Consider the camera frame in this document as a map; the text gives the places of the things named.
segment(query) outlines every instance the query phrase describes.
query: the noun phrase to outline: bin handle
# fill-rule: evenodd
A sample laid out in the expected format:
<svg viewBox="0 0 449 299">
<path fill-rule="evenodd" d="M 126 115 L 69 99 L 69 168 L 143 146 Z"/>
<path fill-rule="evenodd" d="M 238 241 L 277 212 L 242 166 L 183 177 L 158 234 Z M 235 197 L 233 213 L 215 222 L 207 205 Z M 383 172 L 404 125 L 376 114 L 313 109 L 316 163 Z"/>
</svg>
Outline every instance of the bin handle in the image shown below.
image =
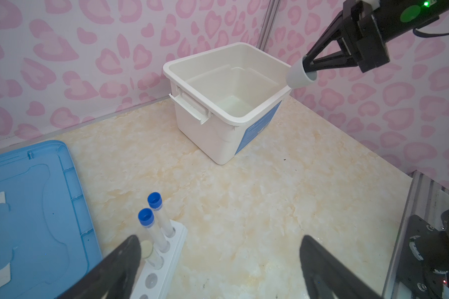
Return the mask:
<svg viewBox="0 0 449 299">
<path fill-rule="evenodd" d="M 191 104 L 189 104 L 181 95 L 177 95 L 176 97 L 169 94 L 170 98 L 175 101 L 176 104 L 180 105 L 184 110 L 186 110 L 189 114 L 191 114 L 194 118 L 200 121 L 200 124 L 204 124 L 208 119 L 210 119 L 209 113 L 203 114 L 196 110 Z"/>
</svg>

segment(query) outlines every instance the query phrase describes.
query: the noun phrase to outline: screw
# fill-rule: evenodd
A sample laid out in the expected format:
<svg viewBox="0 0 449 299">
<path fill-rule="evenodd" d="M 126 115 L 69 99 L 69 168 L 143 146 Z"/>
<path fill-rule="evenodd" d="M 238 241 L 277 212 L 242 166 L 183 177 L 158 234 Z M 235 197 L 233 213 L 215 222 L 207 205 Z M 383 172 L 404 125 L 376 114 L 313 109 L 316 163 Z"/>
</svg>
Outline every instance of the screw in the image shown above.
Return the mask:
<svg viewBox="0 0 449 299">
<path fill-rule="evenodd" d="M 423 291 L 423 292 L 425 292 L 425 291 L 428 290 L 428 287 L 426 287 L 425 284 L 422 284 L 422 283 L 420 283 L 420 282 L 418 282 L 418 288 L 419 288 L 419 290 L 421 290 L 421 291 Z"/>
</svg>

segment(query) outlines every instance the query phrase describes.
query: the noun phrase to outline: marble tabletop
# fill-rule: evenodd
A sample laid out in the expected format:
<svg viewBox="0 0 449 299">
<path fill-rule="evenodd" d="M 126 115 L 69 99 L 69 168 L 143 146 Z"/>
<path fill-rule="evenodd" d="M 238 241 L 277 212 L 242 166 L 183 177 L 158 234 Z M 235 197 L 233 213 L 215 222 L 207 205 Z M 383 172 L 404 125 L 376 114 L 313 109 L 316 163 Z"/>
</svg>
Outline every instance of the marble tabletop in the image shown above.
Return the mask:
<svg viewBox="0 0 449 299">
<path fill-rule="evenodd" d="M 71 152 L 104 256 L 149 237 L 137 214 L 153 191 L 187 227 L 168 298 L 307 298 L 306 234 L 383 290 L 411 178 L 292 98 L 225 165 L 179 131 L 170 99 L 54 139 Z"/>
</svg>

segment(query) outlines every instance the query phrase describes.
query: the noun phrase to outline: wallpaper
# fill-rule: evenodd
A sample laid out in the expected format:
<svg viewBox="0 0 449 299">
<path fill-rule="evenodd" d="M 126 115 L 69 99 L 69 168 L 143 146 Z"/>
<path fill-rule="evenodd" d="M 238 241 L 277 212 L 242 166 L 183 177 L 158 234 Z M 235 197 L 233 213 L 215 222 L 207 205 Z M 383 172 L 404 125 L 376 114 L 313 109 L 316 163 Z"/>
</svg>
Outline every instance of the wallpaper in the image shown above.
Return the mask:
<svg viewBox="0 0 449 299">
<path fill-rule="evenodd" d="M 257 44 L 269 0 L 0 0 L 0 148 L 170 93 L 165 62 Z"/>
<path fill-rule="evenodd" d="M 293 64 L 342 9 L 341 0 L 282 0 L 267 52 Z M 449 11 L 422 28 L 449 32 Z M 294 98 L 404 172 L 419 169 L 449 188 L 449 36 L 405 33 L 387 44 L 391 62 L 318 72 Z M 330 44 L 324 55 L 339 50 Z"/>
</svg>

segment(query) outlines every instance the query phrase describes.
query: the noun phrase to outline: white test tube rack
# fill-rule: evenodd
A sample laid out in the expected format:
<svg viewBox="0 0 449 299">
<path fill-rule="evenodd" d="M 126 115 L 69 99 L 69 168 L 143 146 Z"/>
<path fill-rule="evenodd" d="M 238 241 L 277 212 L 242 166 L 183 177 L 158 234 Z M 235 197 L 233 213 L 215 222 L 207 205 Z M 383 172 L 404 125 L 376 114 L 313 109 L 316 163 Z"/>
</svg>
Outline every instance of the white test tube rack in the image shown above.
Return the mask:
<svg viewBox="0 0 449 299">
<path fill-rule="evenodd" d="M 165 236 L 170 248 L 162 253 L 154 246 L 156 252 L 163 258 L 164 263 L 160 270 L 156 270 L 149 263 L 145 263 L 143 270 L 132 291 L 131 299 L 165 299 L 175 273 L 176 265 L 180 259 L 181 249 L 185 243 L 188 230 L 176 221 L 171 220 L 175 235 L 171 238 Z"/>
</svg>

